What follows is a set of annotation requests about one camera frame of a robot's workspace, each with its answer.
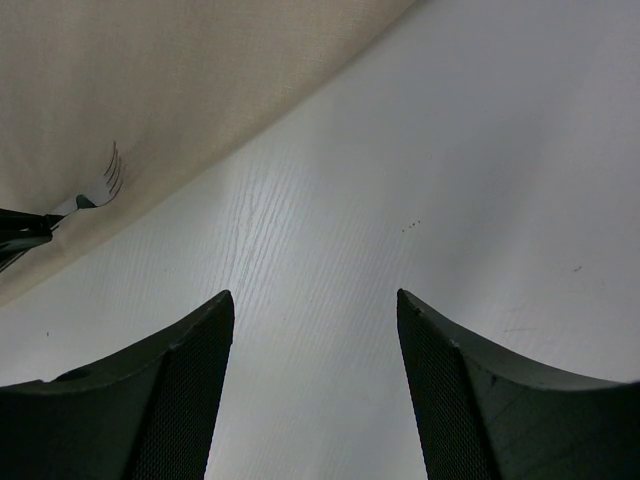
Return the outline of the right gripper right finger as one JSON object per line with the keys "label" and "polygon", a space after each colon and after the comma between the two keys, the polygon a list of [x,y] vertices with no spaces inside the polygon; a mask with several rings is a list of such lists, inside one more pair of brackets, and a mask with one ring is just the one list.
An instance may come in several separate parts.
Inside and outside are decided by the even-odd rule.
{"label": "right gripper right finger", "polygon": [[428,478],[638,478],[637,382],[532,360],[406,290],[397,332]]}

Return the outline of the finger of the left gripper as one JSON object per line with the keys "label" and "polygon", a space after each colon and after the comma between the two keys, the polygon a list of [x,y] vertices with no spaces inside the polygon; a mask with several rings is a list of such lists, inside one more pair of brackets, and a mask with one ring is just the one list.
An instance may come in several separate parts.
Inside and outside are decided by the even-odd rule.
{"label": "finger of the left gripper", "polygon": [[61,215],[1,210],[1,249],[24,250],[48,243]]}

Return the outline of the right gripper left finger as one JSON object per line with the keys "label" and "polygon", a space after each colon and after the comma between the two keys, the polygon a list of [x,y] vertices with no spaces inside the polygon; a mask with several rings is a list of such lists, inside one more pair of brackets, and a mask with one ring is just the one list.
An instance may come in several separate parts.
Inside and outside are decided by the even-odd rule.
{"label": "right gripper left finger", "polygon": [[222,291],[101,360],[2,387],[2,478],[203,478],[234,318]]}

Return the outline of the silver fork black handle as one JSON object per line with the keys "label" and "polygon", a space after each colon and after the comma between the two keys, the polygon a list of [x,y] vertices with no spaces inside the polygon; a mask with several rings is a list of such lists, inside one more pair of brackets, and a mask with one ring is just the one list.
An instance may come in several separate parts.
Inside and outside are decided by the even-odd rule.
{"label": "silver fork black handle", "polygon": [[122,188],[124,163],[113,143],[111,160],[103,174],[96,177],[80,193],[73,194],[52,212],[46,215],[51,229],[55,229],[67,216],[79,211],[100,208],[110,203]]}

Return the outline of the beige cloth napkin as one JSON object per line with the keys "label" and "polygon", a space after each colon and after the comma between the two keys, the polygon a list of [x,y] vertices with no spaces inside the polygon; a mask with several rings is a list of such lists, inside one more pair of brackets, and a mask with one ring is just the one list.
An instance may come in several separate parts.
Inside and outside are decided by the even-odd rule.
{"label": "beige cloth napkin", "polygon": [[9,302],[277,119],[405,1],[5,1],[1,204],[47,213],[123,158],[108,206],[1,276]]}

